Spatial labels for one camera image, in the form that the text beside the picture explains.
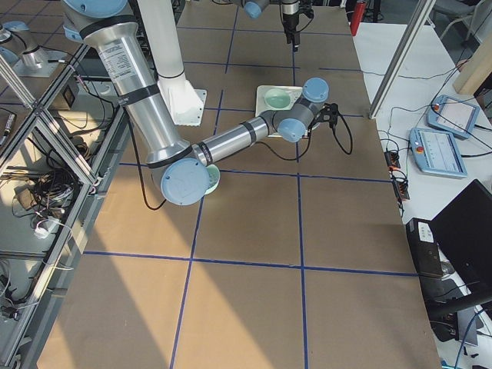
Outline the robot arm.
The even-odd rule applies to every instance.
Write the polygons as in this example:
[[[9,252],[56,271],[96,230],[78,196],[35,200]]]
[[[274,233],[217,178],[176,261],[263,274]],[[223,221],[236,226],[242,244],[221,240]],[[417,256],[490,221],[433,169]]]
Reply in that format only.
[[[252,19],[258,18],[269,6],[267,0],[233,0],[233,5],[243,8],[245,13]],[[301,32],[297,30],[299,16],[301,13],[301,2],[298,0],[281,0],[280,18],[284,29],[287,43],[292,46],[293,52],[297,52],[301,43]]]
[[[147,165],[165,200],[190,205],[210,186],[208,166],[277,132],[297,142],[314,124],[327,101],[322,78],[308,79],[288,110],[264,111],[237,127],[193,145],[178,133],[178,117],[198,111],[202,100],[185,77],[172,5],[140,1],[151,46],[152,72],[137,40],[138,20],[127,1],[64,1],[67,38],[95,49],[148,148]]]

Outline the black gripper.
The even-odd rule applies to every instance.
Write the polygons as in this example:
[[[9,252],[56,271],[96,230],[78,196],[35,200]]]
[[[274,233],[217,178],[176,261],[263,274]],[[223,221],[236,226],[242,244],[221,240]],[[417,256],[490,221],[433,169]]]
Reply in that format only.
[[[280,7],[287,43],[293,52],[297,52],[300,46],[300,32],[296,31],[299,23],[299,2],[280,2]]]

